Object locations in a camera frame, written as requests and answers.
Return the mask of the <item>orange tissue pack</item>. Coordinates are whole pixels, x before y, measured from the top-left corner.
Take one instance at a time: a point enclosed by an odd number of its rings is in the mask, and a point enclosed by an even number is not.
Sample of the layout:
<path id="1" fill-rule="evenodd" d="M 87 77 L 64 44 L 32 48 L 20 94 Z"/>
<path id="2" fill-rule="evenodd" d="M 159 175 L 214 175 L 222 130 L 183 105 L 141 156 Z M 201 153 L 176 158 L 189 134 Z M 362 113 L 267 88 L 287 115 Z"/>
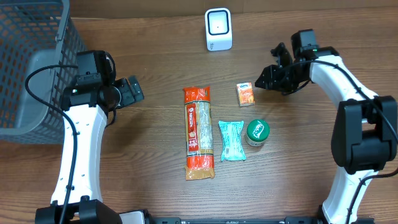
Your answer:
<path id="1" fill-rule="evenodd" d="M 238 83 L 236 85 L 236 91 L 240 107 L 252 106 L 255 104 L 254 93 L 251 82 Z"/>

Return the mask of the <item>green lid jar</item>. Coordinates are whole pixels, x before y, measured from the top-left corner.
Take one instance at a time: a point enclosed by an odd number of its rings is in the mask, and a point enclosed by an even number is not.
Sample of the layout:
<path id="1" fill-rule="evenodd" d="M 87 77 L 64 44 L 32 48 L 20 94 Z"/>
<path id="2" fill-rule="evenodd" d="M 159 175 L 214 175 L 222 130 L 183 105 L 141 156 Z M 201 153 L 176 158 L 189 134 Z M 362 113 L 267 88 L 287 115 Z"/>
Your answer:
<path id="1" fill-rule="evenodd" d="M 247 126 L 245 140 L 250 146 L 259 147 L 269 137 L 270 130 L 263 119 L 254 119 Z"/>

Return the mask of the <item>teal snack packet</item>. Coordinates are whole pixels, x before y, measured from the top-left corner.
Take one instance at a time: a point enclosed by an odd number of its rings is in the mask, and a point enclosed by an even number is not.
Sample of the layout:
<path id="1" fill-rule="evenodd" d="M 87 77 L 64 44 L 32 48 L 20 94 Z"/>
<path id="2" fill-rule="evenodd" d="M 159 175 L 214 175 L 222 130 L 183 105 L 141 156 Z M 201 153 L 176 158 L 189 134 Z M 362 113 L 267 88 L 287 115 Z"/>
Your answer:
<path id="1" fill-rule="evenodd" d="M 223 143 L 221 162 L 245 161 L 246 155 L 241 139 L 244 121 L 219 121 L 218 125 Z"/>

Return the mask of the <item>red spaghetti pasta package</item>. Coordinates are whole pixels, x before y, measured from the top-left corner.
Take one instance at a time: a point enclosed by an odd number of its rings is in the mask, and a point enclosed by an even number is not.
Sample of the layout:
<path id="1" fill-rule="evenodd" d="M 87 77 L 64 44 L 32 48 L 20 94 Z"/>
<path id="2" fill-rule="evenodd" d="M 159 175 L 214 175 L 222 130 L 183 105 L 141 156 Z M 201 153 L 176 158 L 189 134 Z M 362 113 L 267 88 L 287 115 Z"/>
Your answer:
<path id="1" fill-rule="evenodd" d="M 210 88 L 187 87 L 184 91 L 187 180 L 215 177 Z"/>

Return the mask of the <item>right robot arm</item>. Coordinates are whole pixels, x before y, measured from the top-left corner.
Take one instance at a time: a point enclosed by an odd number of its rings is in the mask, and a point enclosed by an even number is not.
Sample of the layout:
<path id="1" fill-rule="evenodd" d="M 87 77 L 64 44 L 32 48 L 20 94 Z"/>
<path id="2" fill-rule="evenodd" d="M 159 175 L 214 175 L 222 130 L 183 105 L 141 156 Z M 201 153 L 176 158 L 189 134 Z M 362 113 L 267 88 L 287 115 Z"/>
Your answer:
<path id="1" fill-rule="evenodd" d="M 330 193 L 318 210 L 319 223 L 361 223 L 357 212 L 373 179 L 397 154 L 397 102 L 365 87 L 345 66 L 333 47 L 320 47 L 312 29 L 291 36 L 271 50 L 276 63 L 265 67 L 255 86 L 293 94 L 309 82 L 317 84 L 336 106 L 331 153 L 338 166 Z"/>

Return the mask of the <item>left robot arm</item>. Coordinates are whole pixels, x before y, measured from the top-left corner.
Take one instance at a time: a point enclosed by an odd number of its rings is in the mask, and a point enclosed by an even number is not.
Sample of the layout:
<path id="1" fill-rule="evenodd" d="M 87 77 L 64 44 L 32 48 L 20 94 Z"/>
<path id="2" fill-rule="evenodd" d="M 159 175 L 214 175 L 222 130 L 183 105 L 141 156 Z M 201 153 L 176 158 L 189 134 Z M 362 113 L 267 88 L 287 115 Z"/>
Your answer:
<path id="1" fill-rule="evenodd" d="M 62 92 L 64 140 L 60 173 L 49 207 L 39 208 L 36 223 L 148 223 L 144 210 L 117 213 L 103 203 L 100 154 L 108 115 L 142 101 L 134 76 L 116 78 L 115 62 L 102 50 L 76 55 L 77 75 Z"/>

